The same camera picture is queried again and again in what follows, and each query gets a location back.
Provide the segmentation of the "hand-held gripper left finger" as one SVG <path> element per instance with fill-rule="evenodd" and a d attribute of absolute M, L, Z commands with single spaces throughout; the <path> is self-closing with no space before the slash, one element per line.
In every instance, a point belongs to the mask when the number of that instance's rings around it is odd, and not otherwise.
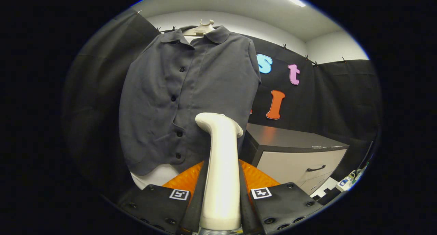
<path fill-rule="evenodd" d="M 164 235 L 201 234 L 201 210 L 208 162 L 201 162 L 170 184 L 131 187 L 118 200 L 118 209 Z"/>

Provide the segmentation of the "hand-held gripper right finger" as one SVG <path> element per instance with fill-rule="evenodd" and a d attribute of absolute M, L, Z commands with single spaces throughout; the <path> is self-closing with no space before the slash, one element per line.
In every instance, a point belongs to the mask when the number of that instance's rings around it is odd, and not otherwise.
<path fill-rule="evenodd" d="M 280 184 L 242 160 L 239 160 L 239 181 L 245 235 L 277 235 L 311 219 L 323 208 L 298 184 Z"/>

